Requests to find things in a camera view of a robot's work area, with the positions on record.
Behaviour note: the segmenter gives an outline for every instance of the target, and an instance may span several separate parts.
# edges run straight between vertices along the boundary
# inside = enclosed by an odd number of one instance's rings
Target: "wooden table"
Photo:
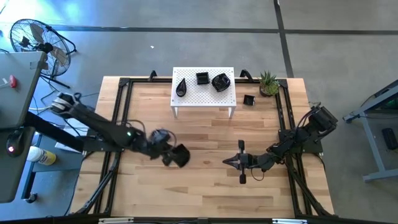
[[[107,119],[112,117],[119,78],[103,79],[96,112]],[[287,82],[297,124],[310,109],[304,81],[288,78]],[[170,109],[170,88],[171,83],[135,83],[128,118],[144,122],[147,134],[157,128],[173,131],[178,142],[190,150],[190,162],[182,169],[174,164],[165,167],[160,159],[150,161],[142,154],[125,151],[119,166],[112,216],[293,217],[285,166],[275,165],[265,173],[263,181],[254,180],[249,172],[247,184],[241,185],[239,171],[221,162],[238,152],[238,139],[245,140],[246,150],[252,154],[262,154],[278,141],[280,126],[275,98],[261,97],[257,84],[236,84],[238,104],[232,119],[228,119],[226,108],[181,108],[175,119]],[[243,105],[244,94],[255,95],[256,105]],[[283,94],[281,97],[285,108]],[[84,161],[71,212],[78,210],[97,187],[103,157],[103,153],[96,152]],[[308,187],[324,208],[333,213],[321,161],[304,154],[303,164]],[[259,170],[253,174],[258,179],[262,177]],[[106,189],[103,206],[107,195]],[[304,211],[299,190],[298,196]]]

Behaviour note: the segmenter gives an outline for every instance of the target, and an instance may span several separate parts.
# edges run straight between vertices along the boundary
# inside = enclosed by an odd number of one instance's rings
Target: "black bowl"
[[[229,80],[225,73],[222,73],[214,77],[214,79],[211,81],[211,84],[217,90],[217,92],[221,92],[230,86],[231,80]]]

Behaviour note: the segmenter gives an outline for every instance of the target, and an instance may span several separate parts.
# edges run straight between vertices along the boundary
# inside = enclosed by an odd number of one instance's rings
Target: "white desk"
[[[208,72],[209,84],[197,85],[196,73]],[[211,81],[217,75],[225,73],[231,80],[230,86],[221,92],[217,92]],[[187,93],[183,97],[177,96],[175,89],[185,78]],[[228,107],[228,117],[232,118],[236,107],[234,68],[195,68],[195,67],[174,67],[173,83],[170,106],[174,117],[177,118],[178,107]]]

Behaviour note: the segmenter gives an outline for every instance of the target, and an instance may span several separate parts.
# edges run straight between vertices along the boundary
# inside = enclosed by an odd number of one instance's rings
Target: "black teardrop object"
[[[225,73],[219,74],[211,81],[213,87],[217,90],[217,92],[221,92],[226,90],[231,84],[231,80],[225,75]]]
[[[187,84],[185,83],[185,78],[182,79],[180,84],[178,84],[177,89],[175,90],[177,96],[183,97],[187,93]]]

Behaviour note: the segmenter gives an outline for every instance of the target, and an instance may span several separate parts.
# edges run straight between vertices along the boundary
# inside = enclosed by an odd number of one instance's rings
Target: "concrete floor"
[[[395,0],[280,0],[286,29],[397,30]],[[1,48],[12,51],[8,30],[21,18],[49,24],[105,27],[217,27],[277,29],[271,0],[15,0],[0,14]],[[172,67],[234,67],[258,76],[270,70],[286,77],[279,34],[171,32],[62,32],[78,53],[60,80],[84,95],[100,89],[104,75],[170,75]],[[287,35],[295,77],[302,77],[310,101],[321,101],[337,118],[356,109],[369,95],[397,79],[398,35]],[[35,97],[49,91],[40,82]],[[83,99],[95,106],[96,95]],[[50,113],[44,118],[60,122]],[[362,126],[340,120],[323,141],[326,175],[337,215],[397,222],[398,179],[368,184],[362,175],[377,171]],[[63,215],[77,171],[37,177],[43,197],[0,204],[0,220]],[[63,194],[58,188],[63,187]],[[16,208],[23,209],[22,217]]]

